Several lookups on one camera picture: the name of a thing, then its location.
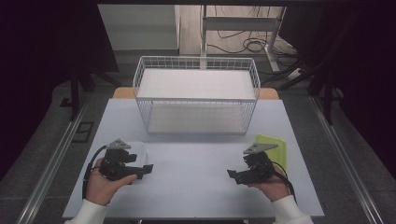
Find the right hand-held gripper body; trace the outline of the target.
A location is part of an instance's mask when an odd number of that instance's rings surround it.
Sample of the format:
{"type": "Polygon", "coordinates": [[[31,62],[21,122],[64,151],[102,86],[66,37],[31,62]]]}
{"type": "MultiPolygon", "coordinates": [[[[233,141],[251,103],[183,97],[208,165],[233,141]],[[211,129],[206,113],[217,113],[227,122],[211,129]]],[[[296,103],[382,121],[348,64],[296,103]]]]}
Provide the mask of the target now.
{"type": "Polygon", "coordinates": [[[273,144],[254,143],[248,149],[243,151],[244,157],[246,155],[253,155],[256,161],[254,165],[248,165],[248,184],[263,183],[273,176],[275,168],[272,165],[272,161],[268,158],[266,150],[275,147],[276,145],[273,144]]]}

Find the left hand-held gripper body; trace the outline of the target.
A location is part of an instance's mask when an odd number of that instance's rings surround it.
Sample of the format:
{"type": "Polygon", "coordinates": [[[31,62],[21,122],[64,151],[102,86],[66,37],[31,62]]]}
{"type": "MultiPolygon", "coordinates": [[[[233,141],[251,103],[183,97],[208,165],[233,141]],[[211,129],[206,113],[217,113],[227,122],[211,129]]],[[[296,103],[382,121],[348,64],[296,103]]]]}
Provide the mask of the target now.
{"type": "Polygon", "coordinates": [[[126,158],[131,146],[117,139],[106,147],[106,154],[100,165],[99,172],[108,180],[120,180],[128,175],[136,175],[135,167],[127,166],[126,158]]]}

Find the white wire storage rack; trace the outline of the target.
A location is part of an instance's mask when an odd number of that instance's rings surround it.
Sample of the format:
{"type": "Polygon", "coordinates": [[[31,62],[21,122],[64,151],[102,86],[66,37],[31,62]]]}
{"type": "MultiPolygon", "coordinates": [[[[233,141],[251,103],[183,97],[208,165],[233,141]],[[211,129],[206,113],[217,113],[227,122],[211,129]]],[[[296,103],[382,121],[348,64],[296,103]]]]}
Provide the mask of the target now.
{"type": "Polygon", "coordinates": [[[133,88],[148,133],[244,134],[261,83],[251,58],[143,56],[133,88]]]}

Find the person's left hand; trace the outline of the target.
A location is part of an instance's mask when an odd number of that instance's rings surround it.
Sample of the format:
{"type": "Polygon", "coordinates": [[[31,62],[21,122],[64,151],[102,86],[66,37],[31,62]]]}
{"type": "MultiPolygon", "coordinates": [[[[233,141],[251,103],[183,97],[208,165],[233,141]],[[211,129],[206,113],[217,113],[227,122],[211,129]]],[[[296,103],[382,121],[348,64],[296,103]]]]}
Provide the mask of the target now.
{"type": "Polygon", "coordinates": [[[132,184],[137,179],[137,175],[128,175],[120,180],[110,181],[99,172],[102,160],[102,158],[97,160],[90,173],[85,199],[91,203],[106,206],[116,192],[120,188],[132,184]]]}

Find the person's right hand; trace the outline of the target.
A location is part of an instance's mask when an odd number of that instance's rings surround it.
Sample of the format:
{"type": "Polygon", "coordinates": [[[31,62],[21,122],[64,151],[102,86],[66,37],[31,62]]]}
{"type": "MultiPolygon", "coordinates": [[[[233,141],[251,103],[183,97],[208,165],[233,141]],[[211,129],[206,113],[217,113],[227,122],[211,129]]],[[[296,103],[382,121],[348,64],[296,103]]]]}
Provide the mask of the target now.
{"type": "Polygon", "coordinates": [[[253,183],[247,185],[249,188],[260,190],[271,202],[278,201],[290,196],[290,190],[287,185],[276,175],[263,183],[253,183]]]}

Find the black floor plate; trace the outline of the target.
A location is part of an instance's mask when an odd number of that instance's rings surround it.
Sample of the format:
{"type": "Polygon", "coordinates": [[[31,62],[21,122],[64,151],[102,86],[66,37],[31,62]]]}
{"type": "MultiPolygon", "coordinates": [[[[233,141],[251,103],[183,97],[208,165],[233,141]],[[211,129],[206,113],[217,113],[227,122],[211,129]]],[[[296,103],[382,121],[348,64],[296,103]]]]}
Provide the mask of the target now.
{"type": "Polygon", "coordinates": [[[87,143],[93,129],[94,122],[93,121],[83,121],[78,125],[78,128],[73,136],[73,143],[87,143]]]}

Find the light wooden board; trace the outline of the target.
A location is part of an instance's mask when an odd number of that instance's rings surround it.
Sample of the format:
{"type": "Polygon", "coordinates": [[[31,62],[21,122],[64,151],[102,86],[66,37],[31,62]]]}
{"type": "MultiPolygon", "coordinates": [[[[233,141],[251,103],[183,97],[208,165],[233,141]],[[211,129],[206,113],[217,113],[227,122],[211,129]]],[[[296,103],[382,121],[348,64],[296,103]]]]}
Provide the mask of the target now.
{"type": "MultiPolygon", "coordinates": [[[[116,88],[113,94],[114,99],[134,99],[134,89],[132,87],[116,88]]],[[[261,88],[260,100],[279,100],[278,93],[273,88],[261,88]]]]}

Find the black stand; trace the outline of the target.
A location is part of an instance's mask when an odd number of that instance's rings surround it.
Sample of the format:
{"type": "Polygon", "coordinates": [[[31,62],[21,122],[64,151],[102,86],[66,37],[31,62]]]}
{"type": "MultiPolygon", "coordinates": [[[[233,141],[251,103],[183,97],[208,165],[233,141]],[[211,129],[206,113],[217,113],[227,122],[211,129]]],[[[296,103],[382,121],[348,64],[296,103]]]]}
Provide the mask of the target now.
{"type": "Polygon", "coordinates": [[[311,78],[310,84],[308,85],[306,91],[310,96],[319,96],[320,94],[322,95],[322,115],[329,125],[333,125],[332,101],[334,100],[334,85],[330,68],[326,63],[319,63],[313,67],[306,67],[303,62],[297,61],[281,71],[260,71],[260,75],[268,76],[267,79],[261,81],[261,84],[263,87],[268,87],[276,80],[289,76],[296,69],[303,69],[303,72],[284,84],[276,86],[276,90],[287,90],[298,83],[311,78]]]}
{"type": "Polygon", "coordinates": [[[97,75],[104,81],[112,84],[115,87],[120,87],[121,83],[115,78],[99,70],[98,68],[90,64],[77,64],[70,72],[70,86],[71,86],[71,108],[72,114],[70,117],[71,121],[77,119],[79,112],[79,87],[82,87],[84,91],[93,91],[95,84],[92,79],[92,74],[97,75]]]}

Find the white power strip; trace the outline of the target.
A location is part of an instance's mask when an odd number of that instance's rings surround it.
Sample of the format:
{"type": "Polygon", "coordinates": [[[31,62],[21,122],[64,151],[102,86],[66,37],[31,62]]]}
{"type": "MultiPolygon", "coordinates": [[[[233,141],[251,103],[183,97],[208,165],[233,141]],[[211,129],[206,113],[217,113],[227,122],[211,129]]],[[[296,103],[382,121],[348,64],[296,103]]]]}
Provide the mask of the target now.
{"type": "Polygon", "coordinates": [[[293,80],[297,78],[299,75],[301,75],[303,72],[304,70],[302,68],[296,68],[287,76],[287,80],[293,80]]]}

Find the white cabinet panel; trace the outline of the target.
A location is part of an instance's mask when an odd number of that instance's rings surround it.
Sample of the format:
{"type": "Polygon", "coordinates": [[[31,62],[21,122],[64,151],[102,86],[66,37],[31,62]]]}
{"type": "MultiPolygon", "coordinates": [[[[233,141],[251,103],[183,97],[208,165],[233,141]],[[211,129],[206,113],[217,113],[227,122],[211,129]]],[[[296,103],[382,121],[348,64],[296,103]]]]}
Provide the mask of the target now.
{"type": "Polygon", "coordinates": [[[99,5],[114,50],[179,49],[179,6],[99,5]]]}

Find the metal floor rail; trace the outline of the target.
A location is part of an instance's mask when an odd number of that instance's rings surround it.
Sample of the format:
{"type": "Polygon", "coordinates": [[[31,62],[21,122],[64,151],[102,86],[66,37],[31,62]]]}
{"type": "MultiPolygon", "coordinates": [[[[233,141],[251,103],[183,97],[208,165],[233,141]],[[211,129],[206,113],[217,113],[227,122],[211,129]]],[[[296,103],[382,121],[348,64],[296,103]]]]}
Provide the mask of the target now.
{"type": "Polygon", "coordinates": [[[381,217],[379,209],[375,204],[375,201],[370,194],[369,190],[361,180],[357,170],[352,164],[351,159],[349,158],[344,145],[342,144],[336,130],[330,124],[329,121],[326,120],[323,115],[324,108],[320,103],[320,100],[317,97],[309,96],[309,100],[313,107],[315,108],[316,114],[318,116],[319,122],[321,123],[324,132],[326,133],[332,148],[341,163],[341,166],[346,173],[346,178],[350,183],[355,195],[358,198],[358,201],[361,204],[362,210],[366,215],[370,224],[385,224],[384,219],[381,217]]]}
{"type": "Polygon", "coordinates": [[[15,224],[33,224],[41,204],[44,202],[50,189],[50,185],[60,168],[64,155],[73,140],[73,136],[77,132],[78,125],[85,114],[91,96],[90,93],[84,93],[81,97],[79,104],[80,110],[77,112],[75,118],[68,123],[61,141],[51,154],[49,162],[39,177],[15,224]]]}

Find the white metal desk frame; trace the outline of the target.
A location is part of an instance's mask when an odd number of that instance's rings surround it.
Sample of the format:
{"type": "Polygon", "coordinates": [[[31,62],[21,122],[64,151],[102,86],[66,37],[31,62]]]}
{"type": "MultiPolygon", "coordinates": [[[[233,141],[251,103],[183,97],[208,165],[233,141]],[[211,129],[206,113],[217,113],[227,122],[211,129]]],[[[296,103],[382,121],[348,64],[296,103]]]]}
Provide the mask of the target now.
{"type": "Polygon", "coordinates": [[[286,8],[280,7],[275,17],[232,17],[232,16],[208,16],[207,6],[201,6],[201,47],[200,56],[205,57],[207,54],[206,34],[208,31],[236,31],[236,32],[265,32],[271,34],[263,44],[263,50],[269,61],[273,72],[279,72],[278,63],[276,62],[274,49],[276,37],[284,17],[286,8]]]}

